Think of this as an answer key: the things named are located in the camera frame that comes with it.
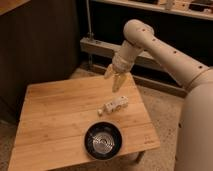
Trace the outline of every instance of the black bowl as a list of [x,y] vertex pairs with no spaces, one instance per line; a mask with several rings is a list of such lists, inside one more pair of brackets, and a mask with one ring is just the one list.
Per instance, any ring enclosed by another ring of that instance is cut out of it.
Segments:
[[108,160],[121,148],[122,137],[118,128],[108,122],[92,125],[84,139],[87,152],[98,160]]

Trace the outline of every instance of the shelf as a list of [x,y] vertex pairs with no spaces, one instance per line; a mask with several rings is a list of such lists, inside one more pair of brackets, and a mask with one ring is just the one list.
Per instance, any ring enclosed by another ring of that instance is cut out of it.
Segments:
[[178,9],[165,9],[165,5],[159,6],[154,4],[147,4],[127,0],[92,0],[92,1],[213,21],[213,14],[194,11],[184,11]]
[[[81,51],[88,54],[103,56],[112,59],[115,52],[120,49],[120,45],[107,43],[99,40],[89,40],[84,37],[80,41]],[[136,59],[135,64],[156,71],[165,72],[163,68],[157,64],[153,57],[146,51],[142,52]]]
[[30,0],[0,0],[0,15],[9,12]]

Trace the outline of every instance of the wooden wall panel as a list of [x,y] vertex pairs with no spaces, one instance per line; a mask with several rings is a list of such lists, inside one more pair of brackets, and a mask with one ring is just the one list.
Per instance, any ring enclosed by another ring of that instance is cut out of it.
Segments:
[[78,52],[75,1],[31,0],[0,16],[0,96],[17,119],[26,86],[68,78]]

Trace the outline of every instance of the floor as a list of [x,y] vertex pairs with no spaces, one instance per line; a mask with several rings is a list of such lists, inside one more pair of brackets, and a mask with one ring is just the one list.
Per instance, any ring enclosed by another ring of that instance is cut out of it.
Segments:
[[[96,74],[77,69],[71,76],[94,76]],[[183,99],[164,92],[138,86],[145,106],[161,141],[161,147],[147,151],[139,164],[133,162],[137,154],[93,162],[55,171],[172,171],[174,166],[177,125]],[[16,126],[0,121],[0,171],[6,171],[16,134]]]

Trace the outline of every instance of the metal shelf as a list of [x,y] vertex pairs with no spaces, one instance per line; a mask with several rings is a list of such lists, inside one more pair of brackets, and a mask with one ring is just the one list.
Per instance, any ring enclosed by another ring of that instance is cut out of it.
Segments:
[[[99,40],[90,40],[89,38],[82,38],[80,41],[81,51],[92,55],[103,56],[106,58],[113,58],[115,52],[120,49],[120,45],[107,43]],[[163,68],[157,64],[153,57],[146,51],[143,51],[136,59],[135,64],[145,68],[162,71]]]
[[92,1],[213,21],[213,14],[172,9],[168,8],[167,5],[159,6],[154,4],[147,4],[128,0],[92,0]]

